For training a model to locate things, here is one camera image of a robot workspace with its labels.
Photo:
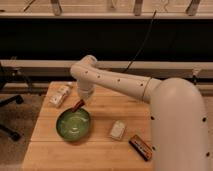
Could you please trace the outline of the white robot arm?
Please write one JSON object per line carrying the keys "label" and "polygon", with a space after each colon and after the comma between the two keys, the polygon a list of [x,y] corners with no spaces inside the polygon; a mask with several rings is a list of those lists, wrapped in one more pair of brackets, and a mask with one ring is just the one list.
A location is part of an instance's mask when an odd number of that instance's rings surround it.
{"label": "white robot arm", "polygon": [[153,171],[211,171],[206,107],[193,83],[110,72],[96,64],[87,55],[71,66],[78,95],[88,98],[99,85],[150,105]]}

